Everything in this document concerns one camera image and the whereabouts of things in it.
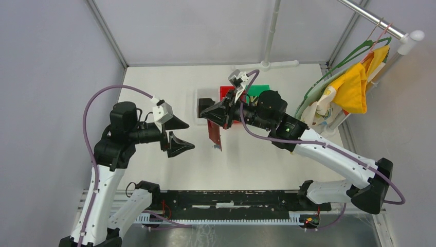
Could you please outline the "red leather card holder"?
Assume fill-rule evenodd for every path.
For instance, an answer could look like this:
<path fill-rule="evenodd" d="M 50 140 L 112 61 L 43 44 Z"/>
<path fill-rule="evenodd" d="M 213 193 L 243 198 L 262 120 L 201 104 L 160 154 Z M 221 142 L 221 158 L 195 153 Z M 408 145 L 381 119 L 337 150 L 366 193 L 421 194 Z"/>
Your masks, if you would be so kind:
<path fill-rule="evenodd" d="M 209 120 L 207 121 L 207 126 L 208 126 L 208 136 L 209 139 L 213 142 L 214 149 L 218 149 L 222 151 L 220 126 Z"/>

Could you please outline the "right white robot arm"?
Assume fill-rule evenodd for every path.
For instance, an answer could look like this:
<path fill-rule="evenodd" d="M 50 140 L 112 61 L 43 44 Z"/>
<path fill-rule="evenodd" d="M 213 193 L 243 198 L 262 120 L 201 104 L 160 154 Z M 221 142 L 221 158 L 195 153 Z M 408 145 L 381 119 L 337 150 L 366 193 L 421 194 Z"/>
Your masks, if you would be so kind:
<path fill-rule="evenodd" d="M 341 181 L 307 180 L 297 193 L 303 210 L 324 203 L 350 203 L 358 209 L 380 213 L 392 187 L 393 163 L 362 157 L 325 139 L 307 124 L 286 113 L 287 102 L 276 91 L 263 91 L 256 103 L 236 98 L 230 90 L 221 101 L 198 100 L 198 117 L 229 129 L 234 122 L 268 131 L 266 140 L 279 149 L 308 157 L 342 176 Z"/>

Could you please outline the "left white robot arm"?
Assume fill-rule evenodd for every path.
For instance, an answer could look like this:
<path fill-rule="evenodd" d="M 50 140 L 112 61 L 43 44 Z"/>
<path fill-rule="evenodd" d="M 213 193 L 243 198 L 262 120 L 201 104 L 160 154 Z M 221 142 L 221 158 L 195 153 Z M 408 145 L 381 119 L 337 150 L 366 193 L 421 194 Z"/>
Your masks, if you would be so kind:
<path fill-rule="evenodd" d="M 174 130 L 187 129 L 189 124 L 174 116 L 164 100 L 153 108 L 154 122 L 140 121 L 140 111 L 129 101 L 113 106 L 110 124 L 92 152 L 97 169 L 92 171 L 91 191 L 86 196 L 78 224 L 70 236 L 60 240 L 60 246 L 121 246 L 138 216 L 146 208 L 153 210 L 161 205 L 160 186 L 140 181 L 129 199 L 111 214 L 118 185 L 136 145 L 159 143 L 168 157 L 195 147 L 174 135 Z"/>

